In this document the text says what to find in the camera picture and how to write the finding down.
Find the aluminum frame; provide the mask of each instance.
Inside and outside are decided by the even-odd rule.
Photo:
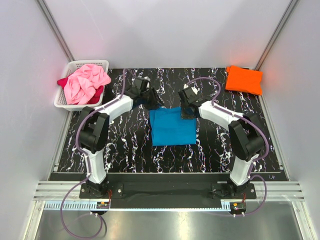
[[[267,107],[266,100],[265,100],[265,98],[263,96],[259,96],[259,100],[260,100],[262,112],[263,112],[264,117],[265,117],[265,122],[266,122],[266,125],[268,127],[268,130],[269,130],[269,133],[270,133],[270,137],[271,137],[271,140],[272,140],[272,143],[273,143],[275,154],[276,154],[276,157],[278,159],[280,170],[284,170],[286,178],[288,180],[290,180],[290,174],[289,174],[289,171],[288,171],[288,168],[287,168],[287,165],[286,165],[286,160],[285,160],[286,158],[285,158],[285,155],[284,155],[284,153],[283,153],[283,151],[282,151],[282,149],[280,147],[279,139],[278,139],[278,136],[276,134],[276,130],[275,130],[274,124],[273,124],[273,122],[271,120],[270,112],[269,112],[269,109]]]
[[[276,26],[269,42],[267,43],[258,63],[256,64],[254,70],[259,71],[262,67],[262,65],[264,64],[270,50],[272,49],[272,47],[274,46],[276,40],[278,39],[281,31],[283,30],[283,28],[285,27],[286,23],[288,22],[290,16],[292,15],[292,13],[294,12],[298,2],[300,0],[291,0],[288,4],[288,6],[286,7],[278,25]]]
[[[46,178],[47,180],[50,178],[51,173],[58,171],[59,162],[60,162],[61,154],[62,154],[64,145],[65,145],[65,139],[67,137],[67,133],[68,133],[68,130],[69,130],[69,124],[70,124],[71,118],[72,118],[72,112],[69,111],[65,115],[65,118],[64,118],[64,121],[63,121],[63,125],[62,125],[63,127],[62,127],[62,129],[60,131],[60,135],[59,135],[59,138],[58,138],[59,141],[58,141],[58,143],[57,143],[57,145],[55,147],[55,151],[54,151],[54,154],[53,154],[51,165],[50,165],[49,171],[47,173],[47,178]]]
[[[51,11],[49,10],[46,1],[45,0],[35,0],[35,2],[38,4],[41,12],[43,13],[46,21],[48,22],[48,24],[52,30],[52,33],[54,34],[56,40],[58,41],[66,58],[68,59],[69,62],[74,61],[75,58],[74,58],[73,54],[71,53],[71,51],[68,47],[68,44],[67,44],[65,38],[63,37]]]
[[[24,234],[24,240],[34,240],[40,224],[40,219],[45,208],[47,201],[61,201],[71,187],[77,184],[77,181],[41,181],[38,184],[36,193],[33,199],[33,208],[31,210],[29,222]],[[261,200],[264,197],[264,185],[262,182],[252,182],[254,184],[257,199]],[[317,240],[317,235],[312,224],[305,199],[297,181],[267,181],[267,202],[291,202],[296,219],[298,221],[299,229],[304,240]],[[80,199],[81,187],[78,186],[70,193],[67,200],[72,201],[74,204],[81,204],[84,201],[89,203],[96,202],[96,199]],[[229,201],[223,200],[222,204],[228,206]],[[247,202],[257,201],[256,199],[247,199]],[[206,209],[206,208],[148,208],[148,209],[135,209],[135,208],[118,208],[110,209],[110,211],[156,211],[156,212],[225,212],[226,208],[219,209]]]

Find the marble pattern surface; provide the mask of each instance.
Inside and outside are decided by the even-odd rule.
[[[270,138],[259,97],[234,91],[225,91],[225,68],[148,68],[132,69],[135,76],[151,79],[166,108],[180,105],[178,92],[184,84],[197,77],[215,78],[221,84],[218,104],[230,110],[260,116],[269,145],[269,155],[256,162],[255,172],[279,172],[277,156]],[[122,69],[109,69],[112,83],[106,88],[103,102],[113,99],[122,89]],[[199,81],[194,86],[203,96],[213,96],[217,86],[210,81]],[[85,172],[83,156],[75,147],[79,113],[74,112],[70,122],[58,172]],[[105,170],[109,173],[225,173],[234,162],[228,132],[221,126],[197,119],[196,144],[152,147],[149,113],[142,106],[115,119],[109,126],[108,143],[103,150]]]

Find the blue cloth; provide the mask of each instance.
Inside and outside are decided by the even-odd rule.
[[[196,120],[181,119],[181,107],[150,110],[153,146],[196,144]]]

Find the laundry basket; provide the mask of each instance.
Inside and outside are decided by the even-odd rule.
[[[70,74],[74,73],[77,69],[81,68],[85,64],[95,64],[98,66],[103,67],[104,71],[108,71],[109,62],[107,60],[79,60],[79,61],[71,61],[68,63],[68,65],[65,67],[63,74],[61,78],[66,78]],[[56,93],[55,99],[54,99],[54,105],[57,108],[64,108],[70,112],[75,111],[81,111],[84,107],[97,107],[100,106],[102,103],[102,99],[104,97],[104,94],[102,93],[100,96],[99,101],[96,104],[83,104],[83,105],[68,105],[65,97],[65,92],[61,86],[59,86],[59,90]]]

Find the white robotic arm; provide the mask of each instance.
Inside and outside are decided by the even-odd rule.
[[[258,117],[249,113],[234,112],[222,107],[209,98],[200,98],[192,87],[179,92],[181,99],[181,117],[183,119],[202,118],[212,121],[229,131],[232,152],[235,155],[234,165],[228,181],[228,193],[241,192],[249,183],[253,161],[265,147],[262,136],[251,122],[261,129]]]
[[[149,78],[136,77],[133,85],[123,95],[118,95],[112,104],[106,103],[96,107],[96,110],[101,110],[93,114],[80,131],[79,142],[87,153],[85,164],[87,169],[89,169],[88,166],[91,169],[88,183],[98,191],[107,175],[104,168],[103,148],[107,144],[109,124],[139,105],[143,105],[148,110],[163,106],[155,89],[149,86]],[[80,114],[79,124],[95,109],[85,107]]]
[[[239,118],[235,115],[244,115],[243,113],[231,111],[222,106],[216,108],[212,105],[212,101],[204,102],[198,110],[201,118],[214,122],[226,130],[229,130],[229,124],[231,124],[232,121],[239,120]],[[247,176],[250,166],[253,160],[257,157],[258,154],[255,154],[248,161],[245,161],[235,156],[233,170],[230,174],[230,179],[232,180],[232,182],[234,182],[237,186],[245,184],[249,180]]]

